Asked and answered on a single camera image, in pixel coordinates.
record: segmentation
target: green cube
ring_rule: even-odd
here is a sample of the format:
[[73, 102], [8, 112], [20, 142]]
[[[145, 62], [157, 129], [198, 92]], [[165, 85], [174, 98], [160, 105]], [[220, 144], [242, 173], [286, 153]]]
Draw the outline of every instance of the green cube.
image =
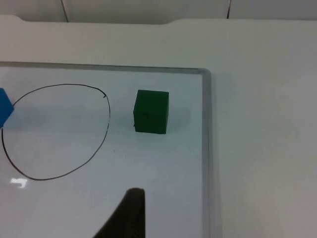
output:
[[138, 90], [133, 116], [137, 132], [166, 134], [168, 92]]

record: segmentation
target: table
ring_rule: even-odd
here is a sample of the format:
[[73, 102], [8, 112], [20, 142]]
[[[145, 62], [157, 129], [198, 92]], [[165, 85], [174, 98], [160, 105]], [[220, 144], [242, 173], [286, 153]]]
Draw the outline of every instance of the table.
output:
[[0, 61], [206, 68], [211, 237], [315, 237], [317, 22], [29, 23], [0, 16]]

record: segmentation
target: cube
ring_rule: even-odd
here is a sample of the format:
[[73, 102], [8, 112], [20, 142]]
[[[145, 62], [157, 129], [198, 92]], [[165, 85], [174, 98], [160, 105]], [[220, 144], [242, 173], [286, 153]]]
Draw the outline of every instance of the cube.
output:
[[168, 92], [138, 90], [133, 116], [137, 132], [166, 134]]
[[13, 105], [10, 102], [3, 88], [0, 88], [0, 127], [3, 127], [5, 121], [13, 112]]

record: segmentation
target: blue cube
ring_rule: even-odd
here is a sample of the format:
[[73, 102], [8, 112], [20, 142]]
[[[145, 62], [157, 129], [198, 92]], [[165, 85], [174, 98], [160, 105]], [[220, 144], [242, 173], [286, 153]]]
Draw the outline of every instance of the blue cube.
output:
[[3, 88], [0, 88], [0, 127], [3, 127], [5, 121], [13, 112], [13, 105], [10, 102]]

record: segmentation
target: white wall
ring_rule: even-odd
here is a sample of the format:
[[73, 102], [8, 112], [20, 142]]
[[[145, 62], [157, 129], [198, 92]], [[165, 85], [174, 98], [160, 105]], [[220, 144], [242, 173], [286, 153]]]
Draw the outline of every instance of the white wall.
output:
[[232, 0], [230, 18], [317, 20], [317, 1]]
[[0, 0], [0, 14], [27, 21], [65, 21], [60, 0]]
[[225, 18], [228, 0], [64, 0], [69, 21], [163, 24]]
[[[225, 18], [228, 0], [63, 0], [71, 22], [163, 24]], [[0, 14], [27, 21], [65, 21], [61, 0], [0, 0]]]

